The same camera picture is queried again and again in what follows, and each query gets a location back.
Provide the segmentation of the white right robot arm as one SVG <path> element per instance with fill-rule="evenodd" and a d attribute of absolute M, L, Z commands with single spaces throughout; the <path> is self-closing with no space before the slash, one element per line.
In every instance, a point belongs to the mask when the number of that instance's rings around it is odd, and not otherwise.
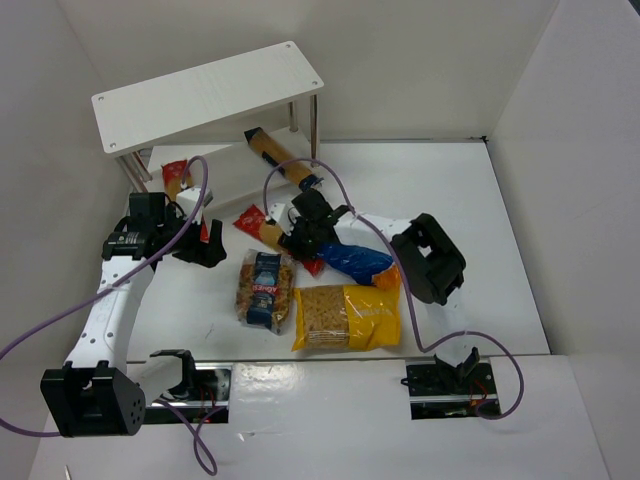
<path fill-rule="evenodd" d="M 394 220 L 334 208 L 315 190 L 273 205 L 270 215 L 283 229 L 279 245 L 294 257 L 321 259 L 360 285 L 389 289 L 407 281 L 443 336 L 468 325 L 460 295 L 466 260 L 432 215 Z"/>

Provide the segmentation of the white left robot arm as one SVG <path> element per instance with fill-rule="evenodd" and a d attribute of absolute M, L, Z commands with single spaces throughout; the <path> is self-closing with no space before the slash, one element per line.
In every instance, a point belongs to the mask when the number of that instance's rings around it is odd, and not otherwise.
<path fill-rule="evenodd" d="M 99 298 L 62 367 L 45 371 L 40 390 L 60 436 L 132 436 L 157 399 L 183 400 L 200 391 L 186 349 L 164 349 L 133 370 L 127 354 L 142 299 L 162 258 L 212 268 L 226 257 L 222 223 L 203 210 L 213 195 L 191 187 L 170 199 L 133 193 L 129 213 L 102 247 Z"/>

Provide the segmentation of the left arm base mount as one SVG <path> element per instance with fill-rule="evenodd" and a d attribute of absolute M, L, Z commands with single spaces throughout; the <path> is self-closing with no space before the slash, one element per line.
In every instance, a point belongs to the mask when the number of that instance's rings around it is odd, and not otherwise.
<path fill-rule="evenodd" d="M 159 400 L 176 408 L 193 426 L 214 409 L 216 412 L 206 423 L 226 424 L 229 418 L 232 372 L 232 363 L 196 362 L 191 372 L 192 383 L 188 384 L 183 379 L 183 365 L 179 358 L 157 357 L 146 362 L 127 364 L 128 377 L 145 394 L 145 425 L 180 422 Z"/>

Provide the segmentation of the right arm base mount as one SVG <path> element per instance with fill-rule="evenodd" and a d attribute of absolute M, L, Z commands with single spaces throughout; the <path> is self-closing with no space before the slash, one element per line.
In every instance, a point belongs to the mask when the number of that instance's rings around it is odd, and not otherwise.
<path fill-rule="evenodd" d="M 406 388 L 412 420 L 477 417 L 476 408 L 489 416 L 502 413 L 488 361 L 481 361 L 460 383 L 444 380 L 435 361 L 407 362 L 400 383 Z"/>

